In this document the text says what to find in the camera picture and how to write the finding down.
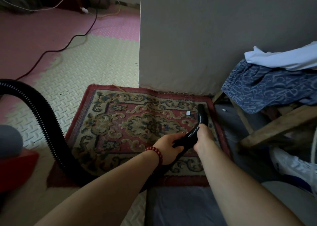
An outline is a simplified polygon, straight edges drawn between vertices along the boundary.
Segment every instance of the shoe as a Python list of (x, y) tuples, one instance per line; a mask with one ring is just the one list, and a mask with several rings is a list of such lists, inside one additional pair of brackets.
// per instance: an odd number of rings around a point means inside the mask
[(317, 164), (315, 164), (314, 183), (310, 181), (312, 164), (292, 156), (280, 148), (272, 148), (270, 157), (274, 168), (284, 176), (284, 179), (297, 187), (312, 192), (317, 190)]

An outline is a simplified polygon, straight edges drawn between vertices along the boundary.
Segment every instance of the bracelet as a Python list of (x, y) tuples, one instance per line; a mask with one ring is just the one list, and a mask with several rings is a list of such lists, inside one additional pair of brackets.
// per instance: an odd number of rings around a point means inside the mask
[(158, 155), (158, 166), (154, 170), (154, 171), (157, 171), (158, 169), (160, 169), (160, 167), (163, 164), (163, 156), (162, 156), (161, 152), (159, 151), (159, 149), (157, 149), (156, 147), (147, 147), (147, 148), (145, 148), (144, 151), (148, 151), (148, 150), (153, 150)]

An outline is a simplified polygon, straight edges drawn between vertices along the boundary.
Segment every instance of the person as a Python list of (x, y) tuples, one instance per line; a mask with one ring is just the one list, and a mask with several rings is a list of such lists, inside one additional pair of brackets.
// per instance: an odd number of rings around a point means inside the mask
[[(184, 147), (173, 142), (185, 133), (161, 137), (154, 147), (163, 165)], [(303, 225), (282, 202), (234, 164), (214, 143), (211, 131), (199, 125), (194, 146), (228, 225)], [(36, 225), (120, 225), (147, 178), (159, 164), (153, 150), (140, 153), (65, 199)]]

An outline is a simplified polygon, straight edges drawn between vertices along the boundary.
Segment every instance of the person's left arm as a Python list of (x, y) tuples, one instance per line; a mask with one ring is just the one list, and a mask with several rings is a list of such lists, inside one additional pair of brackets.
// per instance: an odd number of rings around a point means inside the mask
[[(165, 135), (154, 147), (171, 164), (184, 149), (173, 148), (185, 133)], [(36, 226), (120, 225), (142, 186), (159, 164), (156, 152), (148, 150), (112, 169), (69, 196), (42, 218)]]

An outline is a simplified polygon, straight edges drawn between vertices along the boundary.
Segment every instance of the vacuum hose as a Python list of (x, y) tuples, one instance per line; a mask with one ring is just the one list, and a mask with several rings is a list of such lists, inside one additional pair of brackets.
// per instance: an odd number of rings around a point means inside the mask
[[(79, 186), (84, 186), (96, 179), (96, 176), (85, 171), (84, 168), (73, 156), (64, 138), (61, 127), (57, 118), (46, 99), (33, 87), (16, 80), (0, 79), (0, 95), (13, 95), (23, 100), (33, 112), (38, 124), (40, 125), (46, 142), (50, 148), (52, 155), (57, 161), (64, 173)], [(198, 124), (203, 123), (208, 126), (208, 117), (204, 110), (204, 106), (199, 104)], [(186, 136), (175, 141), (173, 147), (184, 146), (184, 150), (178, 154), (175, 161), (170, 165), (163, 165), (159, 171), (153, 173), (141, 191), (152, 186), (161, 176), (163, 176), (173, 164), (184, 155), (185, 152), (195, 145), (197, 142), (198, 124)]]

